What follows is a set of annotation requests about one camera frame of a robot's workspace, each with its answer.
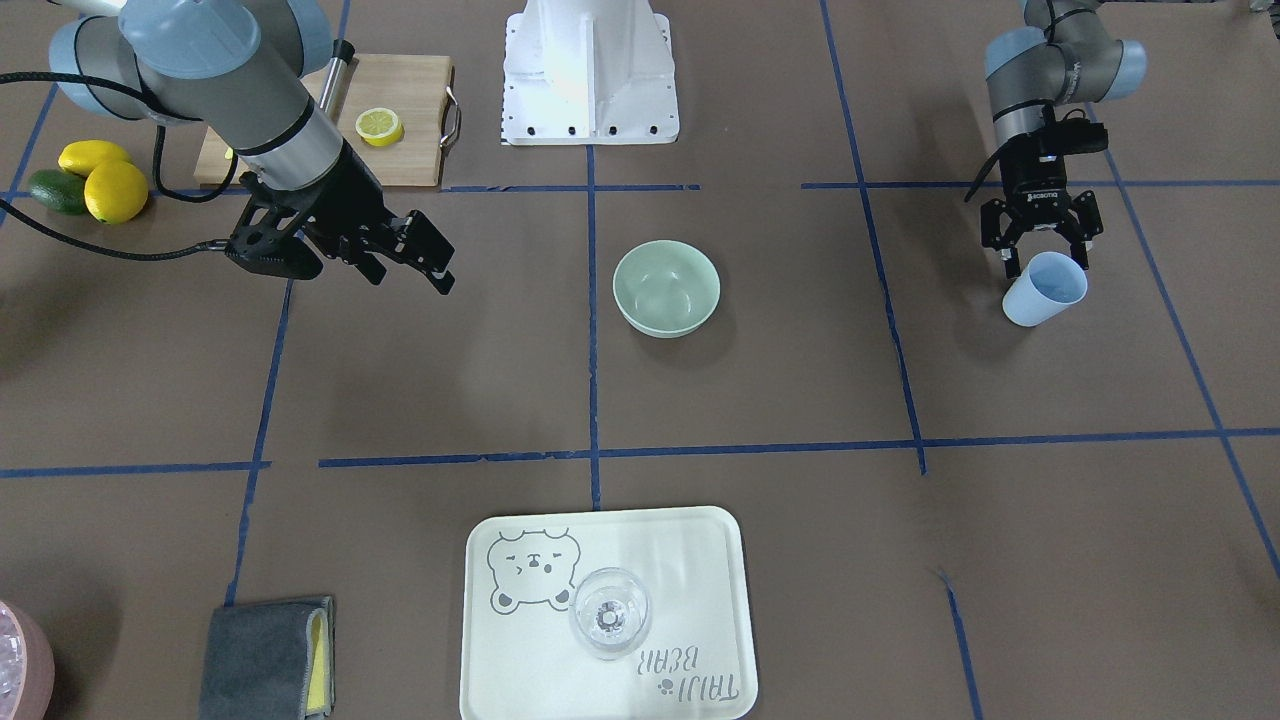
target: pink container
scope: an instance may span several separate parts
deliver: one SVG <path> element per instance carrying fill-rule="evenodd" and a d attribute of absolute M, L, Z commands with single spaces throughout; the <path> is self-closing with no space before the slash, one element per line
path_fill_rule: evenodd
<path fill-rule="evenodd" d="M 45 633 L 29 615 L 4 602 L 0 602 L 0 610 L 8 611 L 17 623 L 23 655 L 18 703 L 13 715 L 0 720 L 41 720 L 49 708 L 49 696 L 54 692 L 54 652 Z"/>

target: blue tape line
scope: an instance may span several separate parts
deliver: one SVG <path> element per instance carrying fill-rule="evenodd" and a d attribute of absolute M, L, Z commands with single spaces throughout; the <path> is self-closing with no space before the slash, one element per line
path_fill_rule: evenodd
<path fill-rule="evenodd" d="M 586 146 L 586 301 L 590 307 L 590 341 L 586 357 L 588 375 L 591 378 L 591 510 L 603 507 L 600 501 L 600 392 L 596 378 L 599 370 L 599 318 L 596 314 L 595 282 L 595 147 Z"/>
<path fill-rule="evenodd" d="M 44 129 L 45 120 L 49 119 L 49 109 L 54 106 L 55 95 L 58 95 L 56 85 L 51 86 L 49 94 L 45 95 L 45 104 L 40 108 L 40 115 L 36 117 L 36 126 L 31 128 L 27 147 L 22 151 L 22 160 L 18 161 L 18 172 L 14 173 L 13 182 L 9 183 L 9 192 L 18 192 L 22 177 L 27 174 L 27 165 L 31 163 L 31 155 L 36 151 L 36 141 L 40 140 L 40 131 Z"/>
<path fill-rule="evenodd" d="M 1144 442 L 1158 439 L 1201 439 L 1221 437 L 1219 430 L 1157 430 L 1134 433 L 1079 433 L 1061 436 L 1005 436 L 969 438 L 925 438 L 925 447 L 989 447 L 1009 445 L 1071 445 L 1087 442 Z"/>
<path fill-rule="evenodd" d="M 588 192 L 585 184 L 454 184 L 440 192 Z"/>
<path fill-rule="evenodd" d="M 27 165 L 31 163 L 31 154 L 36 151 L 36 141 L 40 138 L 40 131 L 45 127 L 45 120 L 49 119 L 49 109 L 54 105 L 54 95 L 58 94 L 58 86 L 51 86 L 49 88 L 49 95 L 45 96 L 45 105 L 40 109 L 40 115 L 36 117 L 36 124 L 31 128 L 31 135 L 27 137 L 27 147 L 22 152 L 22 159 L 18 161 L 18 170 L 13 174 L 13 182 L 9 183 L 9 193 L 5 197 L 6 201 L 13 202 L 15 197 L 26 197 L 29 193 L 19 192 L 22 186 L 22 176 L 27 174 Z M 5 219 L 9 218 L 9 213 L 0 209 L 0 228 L 4 227 Z"/>
<path fill-rule="evenodd" d="M 863 174 L 863 158 L 858 150 L 858 135 L 854 132 L 854 115 L 849 110 L 849 95 L 845 92 L 845 74 L 840 69 L 840 56 L 836 53 L 836 36 L 831 29 L 831 13 L 827 0 L 822 5 L 822 23 L 827 29 L 827 49 L 831 53 L 831 68 L 836 73 L 836 90 L 840 92 L 840 106 L 845 114 L 845 131 L 849 135 L 849 150 L 854 156 L 854 173 L 858 176 L 858 191 L 863 200 L 863 214 L 867 217 L 867 234 L 876 259 L 876 274 L 879 277 L 881 292 L 884 295 L 884 316 L 888 319 L 890 337 L 897 352 L 897 370 L 902 380 L 902 398 L 906 402 L 906 416 L 911 423 L 911 437 L 915 438 L 915 452 L 920 461 L 920 474 L 928 474 L 929 465 L 924 457 L 924 443 L 920 442 L 920 420 L 915 413 L 915 398 L 911 395 L 911 378 L 906 370 L 906 355 L 902 352 L 902 338 L 897 333 L 897 319 L 893 314 L 893 297 L 888 288 L 888 275 L 884 273 L 884 258 L 881 254 L 879 237 L 876 232 L 876 218 L 872 214 L 872 199 L 867 191 L 867 177 Z"/>
<path fill-rule="evenodd" d="M 342 0 L 342 18 L 338 19 L 338 37 L 347 37 L 347 18 L 351 17 L 351 0 Z"/>
<path fill-rule="evenodd" d="M 1043 436 L 997 436 L 961 438 L 924 438 L 925 447 L 1001 447 L 1027 445 L 1084 445 L 1101 442 L 1157 442 L 1178 439 L 1221 438 L 1224 433 L 1204 430 L 1155 430 L 1132 433 L 1082 433 L 1082 434 L 1043 434 Z M 1280 428 L 1240 428 L 1226 430 L 1234 437 L 1276 437 Z M 599 457 L 667 457 L 681 455 L 767 455 L 785 452 L 851 452 L 876 450 L 914 450 L 916 442 L 911 438 L 883 441 L 846 442 L 801 442 L 801 443 L 759 443 L 759 445 L 705 445 L 671 447 L 614 447 L 600 448 Z M 494 452 L 462 455 L 415 455 L 398 457 L 335 457 L 320 460 L 319 466 L 329 468 L 378 468 L 396 465 L 461 465 L 468 462 L 530 462 L 543 460 L 585 460 L 591 457 L 591 450 L 554 450 L 548 452 Z"/>
<path fill-rule="evenodd" d="M 471 462 L 538 462 L 541 460 L 581 460 L 589 450 L 554 450 L 549 452 L 492 452 L 470 455 L 404 455 L 399 457 L 332 457 L 319 466 L 332 468 L 394 468 L 403 465 L 467 465 Z"/>
<path fill-rule="evenodd" d="M 87 465 L 81 468 L 0 469 L 0 479 L 83 478 L 91 475 L 169 475 L 178 473 L 233 473 L 248 470 L 253 462 L 175 462 L 170 465 Z"/>
<path fill-rule="evenodd" d="M 1280 436 L 1280 428 L 1236 428 L 1224 430 L 1226 437 L 1276 437 Z"/>
<path fill-rule="evenodd" d="M 284 336 L 289 329 L 289 301 L 293 296 L 293 281 L 284 284 L 284 301 L 280 304 L 280 320 L 275 325 L 275 346 L 271 350 L 271 369 L 266 373 L 266 391 L 262 393 L 262 416 L 257 423 L 257 439 L 253 441 L 253 465 L 244 482 L 244 503 L 241 506 L 239 532 L 236 539 L 236 573 L 227 584 L 225 606 L 236 605 L 236 591 L 239 588 L 241 566 L 244 564 L 244 546 L 248 542 L 248 509 L 257 493 L 257 475 L 262 468 L 262 448 L 266 446 L 266 428 L 271 423 L 271 401 L 275 398 L 275 380 L 280 373 L 280 355 L 284 354 Z"/>
<path fill-rule="evenodd" d="M 1280 187 L 1280 179 L 1124 181 L 1129 187 Z"/>
<path fill-rule="evenodd" d="M 1093 105 L 1085 102 L 1085 111 L 1089 114 L 1089 119 L 1097 122 L 1097 114 L 1093 111 Z M 1222 427 L 1222 418 L 1217 413 L 1217 406 L 1213 404 L 1213 396 L 1208 391 L 1208 383 L 1204 380 L 1204 374 L 1201 372 L 1199 363 L 1196 360 L 1196 354 L 1192 351 L 1190 340 L 1187 337 L 1187 331 L 1183 329 L 1183 323 L 1178 318 L 1178 310 L 1174 307 L 1174 300 L 1169 295 L 1169 287 L 1165 286 L 1165 278 L 1160 274 L 1160 268 L 1156 265 L 1156 256 L 1151 251 L 1151 243 L 1147 242 L 1147 233 L 1142 229 L 1142 222 L 1138 219 L 1138 210 L 1133 205 L 1133 199 L 1129 197 L 1129 188 L 1125 187 L 1126 183 L 1124 178 L 1120 177 L 1120 168 L 1116 165 L 1115 155 L 1111 150 L 1106 150 L 1107 167 L 1111 168 L 1111 174 L 1116 178 L 1116 187 L 1120 188 L 1120 197 L 1124 199 L 1124 206 L 1129 211 L 1129 220 L 1133 223 L 1133 229 L 1138 236 L 1138 242 L 1142 245 L 1142 252 L 1147 258 L 1147 265 L 1151 268 L 1151 274 L 1156 281 L 1156 287 L 1160 290 L 1160 297 L 1165 301 L 1165 310 L 1169 311 L 1169 319 L 1174 323 L 1174 331 L 1178 333 L 1178 341 L 1183 346 L 1183 352 L 1187 354 L 1187 361 L 1192 366 L 1192 374 L 1196 377 L 1196 384 L 1199 386 L 1201 396 L 1204 398 L 1204 406 L 1208 409 L 1210 418 L 1213 420 L 1213 428 L 1217 429 L 1219 436 L 1222 441 L 1222 450 L 1226 452 L 1228 461 L 1231 464 L 1231 471 L 1235 474 L 1235 483 L 1240 487 L 1240 495 L 1244 496 L 1244 503 L 1249 509 L 1249 516 L 1253 518 L 1253 525 L 1258 530 L 1258 537 L 1262 539 L 1262 546 L 1266 548 L 1267 557 L 1271 560 L 1271 570 L 1280 578 L 1280 555 L 1276 552 L 1275 543 L 1271 541 L 1271 533 L 1267 532 L 1266 523 L 1262 520 L 1262 512 L 1258 511 L 1258 505 L 1253 500 L 1253 491 L 1249 489 L 1249 482 L 1244 477 L 1244 470 L 1240 468 L 1239 461 L 1235 457 L 1235 450 L 1231 447 L 1231 441 L 1229 433 Z"/>
<path fill-rule="evenodd" d="M 684 192 L 700 184 L 454 184 L 440 192 Z"/>
<path fill-rule="evenodd" d="M 960 662 L 964 665 L 964 682 L 969 687 L 969 706 L 973 708 L 973 720 L 982 720 L 982 698 L 978 697 L 978 679 L 973 673 L 973 659 L 969 656 L 969 637 L 964 632 L 964 618 L 960 615 L 960 602 L 956 600 L 956 591 L 951 585 L 951 578 L 938 570 L 938 578 L 947 587 L 947 605 L 951 606 L 951 624 L 956 630 L 956 644 L 960 647 Z"/>
<path fill-rule="evenodd" d="M 1280 187 L 1280 179 L 1188 179 L 1188 181 L 1124 181 L 1128 187 Z M 870 190 L 938 190 L 969 187 L 965 181 L 887 181 L 867 182 Z M 1115 179 L 1071 181 L 1071 186 L 1119 187 Z M 803 182 L 800 190 L 856 190 L 856 182 Z M 997 181 L 987 181 L 982 187 L 1000 187 Z"/>
<path fill-rule="evenodd" d="M 620 447 L 602 450 L 600 457 L 671 457 L 677 455 L 768 455 L 777 452 L 846 452 L 854 450 L 914 450 L 914 439 L 799 442 L 773 445 L 703 445 L 686 447 Z"/>
<path fill-rule="evenodd" d="M 1253 491 L 1249 488 L 1249 480 L 1244 477 L 1244 469 L 1240 468 L 1240 461 L 1235 456 L 1235 448 L 1231 447 L 1231 441 L 1222 436 L 1222 450 L 1226 452 L 1226 460 L 1231 464 L 1231 471 L 1235 473 L 1235 484 L 1240 488 L 1240 495 L 1244 497 L 1244 505 L 1249 509 L 1249 516 L 1253 518 L 1253 525 L 1258 529 L 1258 537 L 1262 538 L 1262 547 L 1266 548 L 1267 559 L 1271 560 L 1271 570 L 1275 571 L 1276 578 L 1280 579 L 1280 553 L 1276 553 L 1276 546 L 1271 542 L 1271 534 L 1267 533 L 1267 525 L 1262 519 L 1262 511 L 1258 510 L 1258 502 L 1253 498 Z"/>
<path fill-rule="evenodd" d="M 701 186 L 691 184 L 598 184 L 596 192 L 684 192 L 686 190 L 701 190 Z"/>

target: lemon slice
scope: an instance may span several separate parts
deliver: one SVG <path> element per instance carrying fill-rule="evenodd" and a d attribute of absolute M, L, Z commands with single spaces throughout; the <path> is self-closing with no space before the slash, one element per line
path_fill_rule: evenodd
<path fill-rule="evenodd" d="M 404 137 L 404 126 L 394 110 L 372 108 L 356 118 L 356 133 L 374 147 L 385 147 Z"/>

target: clear glass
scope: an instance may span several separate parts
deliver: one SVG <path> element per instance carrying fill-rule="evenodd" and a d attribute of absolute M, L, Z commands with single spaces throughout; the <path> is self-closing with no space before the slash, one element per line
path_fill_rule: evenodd
<path fill-rule="evenodd" d="M 13 717 L 17 710 L 24 662 L 18 621 L 0 603 L 0 719 Z"/>
<path fill-rule="evenodd" d="M 582 578 L 570 620 L 586 648 L 600 660 L 636 650 L 650 625 L 649 591 L 621 568 L 603 568 Z"/>

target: avocado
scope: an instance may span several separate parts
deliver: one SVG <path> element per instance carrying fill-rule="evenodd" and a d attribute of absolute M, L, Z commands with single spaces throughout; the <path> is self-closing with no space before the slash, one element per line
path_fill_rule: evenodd
<path fill-rule="evenodd" d="M 41 205 L 63 215 L 83 215 L 84 178 L 63 170 L 36 170 L 27 179 L 31 196 Z"/>

